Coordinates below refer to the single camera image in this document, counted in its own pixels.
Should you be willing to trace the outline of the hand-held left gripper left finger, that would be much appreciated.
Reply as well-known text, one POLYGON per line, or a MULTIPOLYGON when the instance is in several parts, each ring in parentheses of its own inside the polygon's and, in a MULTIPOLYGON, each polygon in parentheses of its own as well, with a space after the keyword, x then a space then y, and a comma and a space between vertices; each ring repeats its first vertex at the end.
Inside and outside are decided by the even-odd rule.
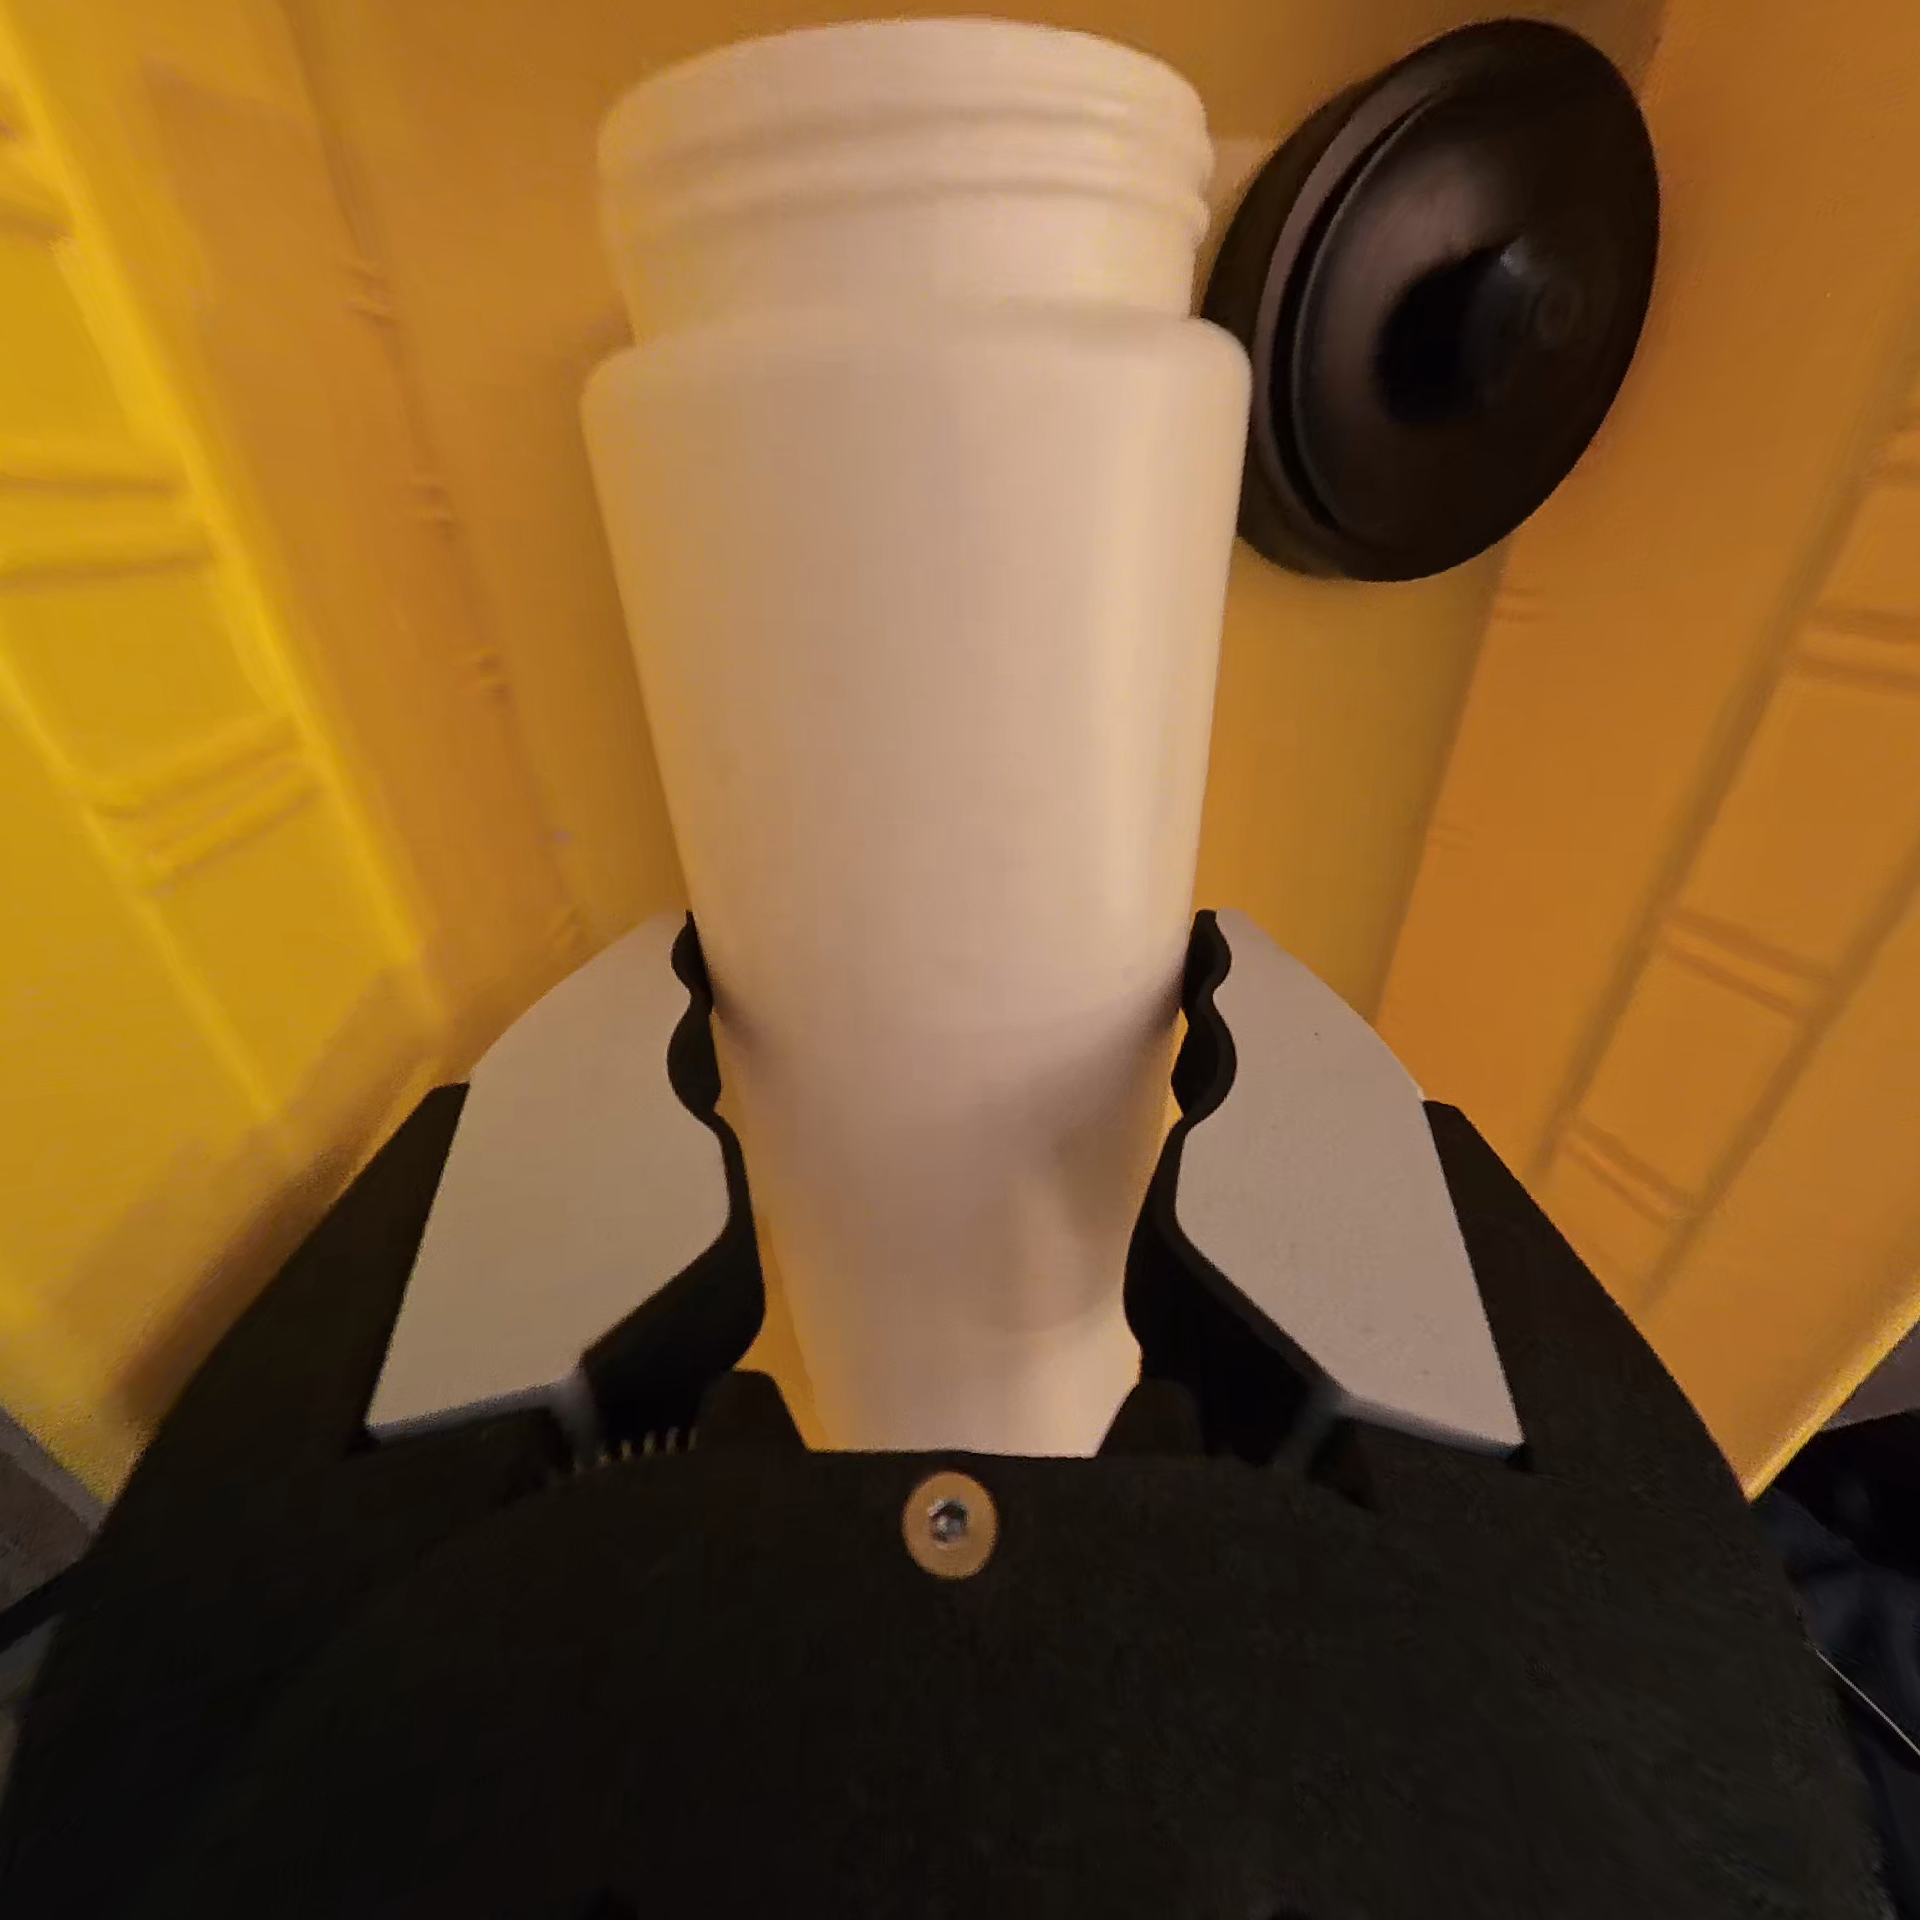
POLYGON ((471 1071, 366 1426, 514 1411, 576 1454, 689 1442, 768 1286, 693 916, 554 985, 471 1071))

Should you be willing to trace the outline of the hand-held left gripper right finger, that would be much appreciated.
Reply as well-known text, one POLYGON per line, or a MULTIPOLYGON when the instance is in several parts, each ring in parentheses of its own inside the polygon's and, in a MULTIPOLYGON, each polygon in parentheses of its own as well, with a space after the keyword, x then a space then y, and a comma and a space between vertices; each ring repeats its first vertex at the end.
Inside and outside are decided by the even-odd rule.
POLYGON ((1246 913, 1194 916, 1172 1122, 1128 1239, 1141 1385, 1270 1466, 1342 1421, 1511 1459, 1525 1426, 1423 1091, 1246 913))

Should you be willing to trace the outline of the yellow plastic bin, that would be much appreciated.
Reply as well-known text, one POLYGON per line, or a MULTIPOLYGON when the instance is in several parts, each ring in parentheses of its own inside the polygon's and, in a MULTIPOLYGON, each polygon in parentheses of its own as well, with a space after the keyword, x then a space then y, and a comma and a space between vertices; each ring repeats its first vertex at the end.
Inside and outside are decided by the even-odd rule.
POLYGON ((1492 554, 1236 552, 1197 899, 1775 1478, 1915 1327, 1915 4, 4 4, 4 1410, 112 1493, 418 1093, 684 904, 577 421, 625 86, 1040 19, 1184 71, 1231 209, 1500 13, 1642 95, 1642 351, 1492 554))

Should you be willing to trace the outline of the white plastic bottle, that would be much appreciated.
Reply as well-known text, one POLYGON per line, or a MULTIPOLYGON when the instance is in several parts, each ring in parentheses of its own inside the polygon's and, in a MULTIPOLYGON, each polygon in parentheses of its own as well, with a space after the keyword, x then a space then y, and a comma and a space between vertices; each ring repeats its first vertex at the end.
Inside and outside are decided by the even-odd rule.
POLYGON ((765 34, 598 133, 586 443, 826 1442, 1090 1454, 1187 948, 1251 371, 1195 90, 765 34))

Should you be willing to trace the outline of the black bottle lid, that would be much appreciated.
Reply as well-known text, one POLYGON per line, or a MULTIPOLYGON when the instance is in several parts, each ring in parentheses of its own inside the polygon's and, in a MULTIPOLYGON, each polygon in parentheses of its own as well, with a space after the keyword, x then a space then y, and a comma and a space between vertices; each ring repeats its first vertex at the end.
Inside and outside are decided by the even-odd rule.
POLYGON ((1660 183, 1585 34, 1481 19, 1319 103, 1248 179, 1204 315, 1253 366, 1240 538, 1409 582, 1511 534, 1638 351, 1660 183))

